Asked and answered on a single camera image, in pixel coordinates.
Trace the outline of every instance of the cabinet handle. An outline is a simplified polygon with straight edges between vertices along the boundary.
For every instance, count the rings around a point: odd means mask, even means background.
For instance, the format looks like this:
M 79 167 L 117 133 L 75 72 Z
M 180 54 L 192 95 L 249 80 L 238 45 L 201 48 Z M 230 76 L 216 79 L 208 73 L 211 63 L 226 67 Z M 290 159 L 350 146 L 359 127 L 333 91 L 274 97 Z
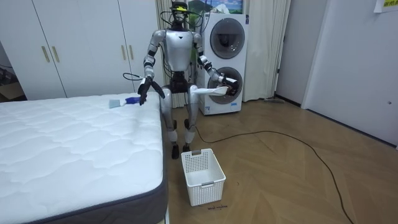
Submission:
M 130 56 L 131 56 L 131 60 L 133 60 L 133 59 L 134 59 L 134 57 L 132 56 L 132 47 L 131 47 L 131 45 L 129 46 L 129 48 L 130 48 Z
M 45 60 L 46 60 L 47 62 L 50 62 L 49 55 L 47 54 L 47 51 L 45 50 L 45 47 L 44 47 L 44 46 L 42 46 L 42 50 L 43 50 L 43 54 L 44 54 Z
M 58 58 L 58 53 L 57 53 L 57 50 L 55 49 L 55 47 L 54 46 L 52 46 L 52 51 L 54 51 L 54 56 L 55 56 L 55 59 L 57 60 L 57 62 L 59 63 L 60 62 L 60 58 Z
M 122 54 L 123 54 L 123 60 L 126 60 L 126 53 L 124 52 L 124 46 L 122 45 Z

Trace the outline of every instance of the quilted mattress surface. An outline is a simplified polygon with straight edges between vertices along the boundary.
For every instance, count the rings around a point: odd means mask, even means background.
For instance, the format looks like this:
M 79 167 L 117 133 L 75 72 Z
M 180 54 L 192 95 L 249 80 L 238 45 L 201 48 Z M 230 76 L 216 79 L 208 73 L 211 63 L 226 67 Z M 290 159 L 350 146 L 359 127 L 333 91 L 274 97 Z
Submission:
M 143 194 L 163 179 L 159 97 L 0 103 L 0 223 L 24 223 Z

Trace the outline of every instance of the white curtain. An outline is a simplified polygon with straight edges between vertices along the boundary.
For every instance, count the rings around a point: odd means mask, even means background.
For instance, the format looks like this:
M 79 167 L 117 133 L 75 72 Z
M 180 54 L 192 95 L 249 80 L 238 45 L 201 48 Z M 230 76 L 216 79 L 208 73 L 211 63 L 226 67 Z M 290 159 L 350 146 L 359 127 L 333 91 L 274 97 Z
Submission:
M 243 101 L 274 95 L 290 0 L 244 0 L 249 15 Z
M 156 0 L 157 24 L 159 26 L 159 29 L 166 29 L 170 26 L 160 18 L 160 13 L 162 11 L 170 11 L 170 7 L 172 7 L 171 0 Z M 163 15 L 163 17 L 164 17 L 164 19 L 166 19 L 166 21 L 168 20 L 169 15 L 170 14 L 168 14 L 168 13 Z M 157 53 L 161 54 L 162 50 L 159 48 Z M 166 75 L 164 70 L 163 70 L 163 78 L 165 80 L 164 83 L 166 85 L 168 85 L 170 83 L 170 77 L 168 77 Z M 184 105 L 185 105 L 184 93 L 173 94 L 173 108 L 184 107 Z

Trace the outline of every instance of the blue brush handle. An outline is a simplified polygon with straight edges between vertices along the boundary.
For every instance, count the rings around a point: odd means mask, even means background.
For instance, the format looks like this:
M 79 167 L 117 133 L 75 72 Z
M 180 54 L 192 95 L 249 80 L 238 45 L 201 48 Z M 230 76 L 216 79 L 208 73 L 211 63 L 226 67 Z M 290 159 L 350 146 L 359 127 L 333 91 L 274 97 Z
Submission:
M 139 103 L 139 97 L 126 98 L 126 104 Z

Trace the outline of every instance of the washer dryer stack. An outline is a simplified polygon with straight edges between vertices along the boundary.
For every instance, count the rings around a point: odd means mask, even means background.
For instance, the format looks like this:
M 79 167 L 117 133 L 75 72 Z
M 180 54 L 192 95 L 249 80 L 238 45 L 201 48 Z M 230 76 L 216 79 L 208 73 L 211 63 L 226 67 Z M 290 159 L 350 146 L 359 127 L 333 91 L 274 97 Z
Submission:
M 247 33 L 249 19 L 244 14 L 205 14 L 202 32 L 204 54 L 219 72 L 238 80 L 240 86 L 235 96 L 201 95 L 200 110 L 204 115 L 240 111 L 246 65 Z M 209 74 L 197 65 L 199 88 L 216 88 Z

